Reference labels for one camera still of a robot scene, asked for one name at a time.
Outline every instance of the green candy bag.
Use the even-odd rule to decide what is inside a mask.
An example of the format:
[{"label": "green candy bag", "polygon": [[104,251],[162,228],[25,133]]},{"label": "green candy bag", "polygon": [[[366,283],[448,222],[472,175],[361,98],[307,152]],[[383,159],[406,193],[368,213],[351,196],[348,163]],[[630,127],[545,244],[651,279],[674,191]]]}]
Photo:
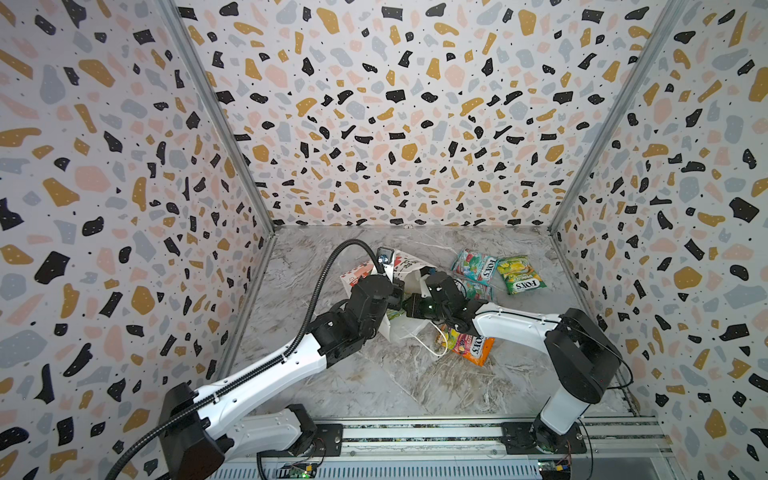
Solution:
[{"label": "green candy bag", "polygon": [[528,255],[502,258],[496,263],[496,270],[504,277],[510,295],[547,286],[528,262]]}]

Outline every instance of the black mounting plate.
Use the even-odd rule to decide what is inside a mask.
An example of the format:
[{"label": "black mounting plate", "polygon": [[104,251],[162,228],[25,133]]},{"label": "black mounting plate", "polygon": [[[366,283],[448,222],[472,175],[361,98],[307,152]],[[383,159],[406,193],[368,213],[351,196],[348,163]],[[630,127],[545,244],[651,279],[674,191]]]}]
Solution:
[{"label": "black mounting plate", "polygon": [[[541,450],[534,445],[531,436],[531,422],[504,422],[502,423],[502,443],[507,449],[507,455],[540,455]],[[587,446],[581,437],[581,432],[576,424],[564,435],[563,442],[557,450],[551,452],[555,455],[567,455],[568,443],[571,443],[571,453],[587,453]]]},{"label": "black mounting plate", "polygon": [[[325,450],[326,457],[338,457],[341,455],[341,444],[344,441],[344,425],[341,423],[319,423],[317,424],[317,432],[315,432],[313,438],[313,444],[315,450],[313,452],[310,446],[306,452],[301,455],[297,455],[297,458],[304,458],[312,452],[312,459],[318,459],[323,457],[323,450]],[[263,457],[293,457],[287,450],[267,450],[262,452]]]}]

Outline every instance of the terrazzo wallpaper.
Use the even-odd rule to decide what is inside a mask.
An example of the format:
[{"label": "terrazzo wallpaper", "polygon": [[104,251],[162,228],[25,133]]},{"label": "terrazzo wallpaper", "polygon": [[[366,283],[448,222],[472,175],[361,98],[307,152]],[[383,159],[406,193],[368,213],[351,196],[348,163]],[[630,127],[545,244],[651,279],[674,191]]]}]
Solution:
[{"label": "terrazzo wallpaper", "polygon": [[177,4],[275,224],[541,225],[666,2]]},{"label": "terrazzo wallpaper", "polygon": [[0,477],[95,480],[212,378],[263,233],[154,4],[0,14]]},{"label": "terrazzo wallpaper", "polygon": [[768,478],[767,8],[689,2],[556,233],[696,480]]}]

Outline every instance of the wire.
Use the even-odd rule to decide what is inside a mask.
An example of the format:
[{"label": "wire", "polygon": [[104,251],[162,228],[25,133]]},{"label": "wire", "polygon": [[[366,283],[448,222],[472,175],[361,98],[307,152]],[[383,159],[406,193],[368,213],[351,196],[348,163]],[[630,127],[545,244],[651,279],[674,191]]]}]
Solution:
[{"label": "wire", "polygon": [[584,425],[584,422],[581,421],[581,419],[578,419],[578,422],[581,423],[581,427],[584,429],[584,434],[587,436],[587,442],[589,442],[589,475],[584,480],[589,480],[592,478],[592,472],[594,471],[594,450],[592,449],[592,440],[589,438],[589,432],[587,432],[587,427]]},{"label": "wire", "polygon": [[259,478],[266,480],[266,473],[264,473],[264,465],[261,463],[261,452],[256,454],[256,468],[259,471]]},{"label": "wire", "polygon": [[326,453],[328,452],[328,447],[326,447],[326,441],[321,439],[320,437],[318,437],[317,439],[323,443],[323,457],[320,458],[320,463],[318,463],[315,468],[319,468],[323,464],[323,462],[326,461]]},{"label": "wire", "polygon": [[346,305],[349,302],[348,298],[345,298],[344,300],[339,300],[338,302],[334,303],[333,306],[329,309],[331,312],[335,312],[337,310],[341,310],[342,305]]},{"label": "wire", "polygon": [[234,381],[230,382],[226,386],[218,389],[215,393],[212,393],[209,396],[201,399],[199,402],[195,402],[194,404],[188,406],[181,412],[178,412],[176,415],[170,417],[164,424],[158,425],[154,427],[152,430],[150,430],[149,432],[147,432],[146,434],[144,434],[144,436],[139,438],[133,445],[131,445],[128,449],[125,450],[125,452],[123,453],[123,455],[121,455],[120,458],[118,458],[118,460],[114,463],[114,465],[112,465],[112,468],[110,468],[109,472],[107,473],[107,476],[104,477],[104,480],[115,480],[118,477],[118,475],[120,475],[120,472],[123,470],[123,468],[125,468],[125,466],[128,464],[128,462],[131,461],[134,455],[139,453],[139,451],[143,447],[145,447],[149,442],[151,442],[152,439],[154,439],[165,430],[168,430],[170,427],[180,422],[181,419],[196,412],[199,409],[202,409],[204,406],[208,405],[209,403],[212,403],[215,399],[225,396],[227,393],[231,392],[232,390],[235,390],[237,387],[245,384],[246,382],[249,382],[251,379],[256,378],[258,375],[266,372],[267,370],[271,369],[278,363],[282,363],[286,357],[290,356],[294,351],[296,351],[296,348],[299,346],[299,343],[301,343],[302,339],[306,335],[306,331],[310,327],[310,321],[312,320],[312,316],[315,313],[315,306],[317,305],[317,301],[320,297],[320,291],[322,291],[323,289],[323,284],[326,282],[326,278],[328,277],[328,272],[331,270],[331,266],[333,265],[333,262],[342,253],[342,251],[347,247],[349,247],[350,245],[357,245],[359,247],[362,247],[362,249],[365,250],[368,256],[371,258],[373,265],[376,266],[376,272],[382,275],[384,274],[384,266],[379,262],[379,259],[376,258],[376,255],[373,253],[373,250],[371,250],[371,247],[367,243],[356,238],[350,238],[348,240],[344,240],[342,243],[339,244],[339,246],[333,249],[333,252],[331,252],[330,256],[328,257],[328,260],[326,261],[326,264],[323,267],[323,270],[317,279],[315,290],[312,292],[312,298],[310,299],[310,304],[306,309],[306,315],[304,316],[304,321],[301,324],[301,328],[299,328],[299,333],[296,334],[296,338],[293,339],[293,341],[285,350],[285,352],[283,352],[281,355],[278,355],[266,361],[262,365],[251,370],[250,372],[246,373],[240,378],[235,379]]},{"label": "wire", "polygon": [[453,279],[453,281],[456,283],[456,285],[459,285],[462,288],[462,290],[464,290],[464,298],[466,298],[467,297],[467,287],[466,287],[466,285],[463,282],[461,282],[459,279],[456,279],[456,278]]},{"label": "wire", "polygon": [[422,342],[422,341],[421,341],[421,339],[420,339],[419,337],[417,337],[416,335],[411,335],[411,336],[412,336],[413,338],[415,338],[417,342],[421,343],[421,344],[422,344],[422,346],[423,346],[424,348],[426,348],[426,349],[427,349],[427,352],[430,352],[432,355],[436,356],[437,358],[441,358],[443,355],[445,355],[446,353],[448,353],[448,337],[447,337],[447,336],[445,336],[445,332],[443,332],[443,331],[440,329],[440,327],[438,327],[437,325],[435,325],[435,324],[434,324],[434,323],[432,323],[432,322],[427,322],[427,323],[429,323],[430,325],[434,326],[434,327],[435,327],[435,329],[436,329],[436,330],[437,330],[437,331],[440,333],[440,335],[442,335],[442,341],[443,341],[443,343],[445,344],[445,349],[442,351],[442,353],[435,353],[435,352],[433,352],[433,351],[432,351],[432,349],[431,349],[431,348],[429,348],[427,345],[425,345],[425,344],[424,344],[424,342]]},{"label": "wire", "polygon": [[563,458],[558,460],[558,462],[555,463],[555,465],[560,465],[564,460],[568,460],[567,465],[569,467],[571,466],[571,460],[572,460],[572,457],[571,457],[571,441],[567,440],[567,442],[568,442],[568,453]]},{"label": "wire", "polygon": [[[557,323],[558,325],[560,324],[560,322],[555,322],[554,320],[544,320],[544,321],[547,322],[547,323]],[[609,386],[609,387],[606,388],[606,390],[624,389],[624,388],[627,388],[628,386],[630,386],[630,385],[632,385],[634,383],[634,374],[632,373],[632,369],[629,368],[629,365],[624,361],[624,359],[622,359],[616,352],[614,352],[613,350],[609,349],[607,346],[603,345],[602,343],[600,343],[597,340],[595,340],[594,338],[592,338],[591,335],[586,333],[581,328],[577,329],[577,328],[574,328],[574,326],[572,326],[572,325],[569,325],[569,326],[572,329],[574,329],[577,332],[579,332],[581,335],[586,336],[587,338],[589,338],[593,342],[597,343],[603,350],[607,350],[611,355],[615,356],[619,360],[619,362],[623,363],[624,366],[627,367],[627,370],[629,370],[629,382],[627,382],[627,383],[625,383],[623,385]]]},{"label": "wire", "polygon": [[310,458],[312,458],[312,455],[315,455],[315,450],[317,450],[317,444],[316,444],[316,443],[315,443],[315,441],[313,440],[313,441],[312,441],[312,449],[310,450],[310,454],[309,454],[309,455],[307,455],[307,456],[306,456],[306,458],[302,458],[302,459],[300,459],[300,460],[296,460],[296,461],[295,461],[294,463],[292,463],[291,465],[293,465],[293,466],[296,466],[296,465],[300,464],[301,462],[306,462],[307,460],[309,460]]}]

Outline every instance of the metal frame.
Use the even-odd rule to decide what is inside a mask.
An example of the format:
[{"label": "metal frame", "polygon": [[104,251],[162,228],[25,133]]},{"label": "metal frame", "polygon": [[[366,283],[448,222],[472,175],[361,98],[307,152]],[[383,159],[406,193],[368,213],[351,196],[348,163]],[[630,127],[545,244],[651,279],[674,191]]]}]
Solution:
[{"label": "metal frame", "polygon": [[[503,422],[532,422],[532,418],[500,415],[477,417],[405,417],[371,419],[316,419],[317,425],[334,422],[344,426],[341,455],[328,457],[317,469],[316,478],[358,478],[350,472],[370,468],[376,478],[454,478],[434,470],[436,465],[475,468],[472,478],[540,478],[535,475],[511,475],[504,466],[536,465],[538,461],[559,460],[562,455],[506,455],[499,440]],[[660,480],[682,479],[667,438],[655,418],[586,417],[583,418],[592,452],[574,458],[650,458]],[[247,425],[248,418],[243,420]],[[295,458],[265,458],[267,478],[275,478],[277,469]],[[311,462],[318,463],[319,458]],[[393,475],[387,467],[410,468],[408,475]],[[211,478],[257,478],[254,458],[226,462]]]},{"label": "metal frame", "polygon": [[[573,289],[574,294],[578,299],[578,302],[581,304],[581,308],[584,311],[589,312],[592,317],[596,317],[599,312],[594,311],[594,309],[591,306],[591,303],[587,301],[587,296],[584,295],[583,289],[578,285],[578,283],[576,283],[576,277],[571,272],[571,269],[568,268],[568,263],[566,261],[565,251],[563,250],[562,242],[558,242],[552,235],[550,235],[549,240],[552,242],[552,247],[554,248],[554,251],[558,255],[558,260],[560,260],[560,264],[563,266],[563,270],[565,271],[565,276],[568,278],[568,282],[571,284],[571,288]],[[628,378],[624,375],[624,372],[621,371],[620,366],[619,366],[619,370],[616,372],[616,375],[621,379],[621,384],[627,383]],[[629,409],[632,411],[632,413],[636,417],[639,417],[640,412],[638,412],[637,407],[630,400],[632,397],[630,396],[629,389],[624,387],[623,389],[621,389],[621,391],[624,394],[624,401],[629,406]]]},{"label": "metal frame", "polygon": [[584,186],[584,183],[589,178],[589,173],[592,172],[594,166],[598,164],[600,156],[603,154],[608,142],[611,140],[611,136],[621,122],[621,119],[624,117],[624,112],[627,111],[630,103],[634,100],[634,96],[639,92],[651,65],[656,61],[661,48],[667,43],[667,39],[674,30],[677,20],[680,19],[683,10],[687,6],[688,2],[685,2],[685,0],[669,0],[659,14],[656,24],[651,30],[652,33],[650,39],[646,42],[643,51],[637,60],[637,65],[630,73],[627,83],[619,92],[614,106],[605,118],[603,127],[600,129],[594,142],[592,142],[592,146],[587,152],[584,162],[576,172],[576,175],[571,182],[571,186],[565,193],[565,198],[560,203],[558,211],[555,212],[552,222],[549,224],[548,229],[550,234],[560,229],[560,226],[568,215],[568,211],[571,209],[571,205],[578,197],[581,187]]},{"label": "metal frame", "polygon": [[179,58],[181,58],[184,65],[187,67],[187,72],[191,77],[192,84],[197,89],[197,93],[200,95],[200,100],[203,102],[203,106],[208,111],[211,121],[219,134],[224,150],[226,151],[227,156],[232,160],[237,176],[243,184],[243,189],[246,191],[246,194],[253,205],[253,214],[259,219],[260,225],[264,229],[264,236],[267,240],[265,248],[261,250],[262,257],[259,260],[255,272],[253,272],[250,291],[246,296],[243,309],[238,314],[237,322],[232,333],[232,340],[223,350],[220,361],[221,367],[215,377],[216,380],[219,380],[230,374],[235,357],[237,356],[237,350],[240,348],[240,341],[243,339],[243,333],[248,324],[248,319],[253,313],[253,308],[256,305],[257,294],[259,288],[261,288],[263,278],[266,275],[266,268],[270,262],[272,250],[276,242],[275,227],[272,223],[272,218],[266,209],[266,205],[264,205],[264,202],[262,201],[260,191],[250,175],[250,170],[248,169],[248,166],[245,165],[243,153],[240,151],[237,142],[234,140],[230,125],[219,108],[219,102],[216,99],[213,88],[210,86],[210,83],[208,83],[205,69],[200,63],[200,57],[197,56],[196,50],[192,45],[192,40],[189,35],[187,35],[187,29],[184,27],[184,22],[179,16],[176,3],[174,0],[155,0],[155,4],[158,7],[160,17],[162,17],[165,25],[168,27],[172,42],[177,47]]}]

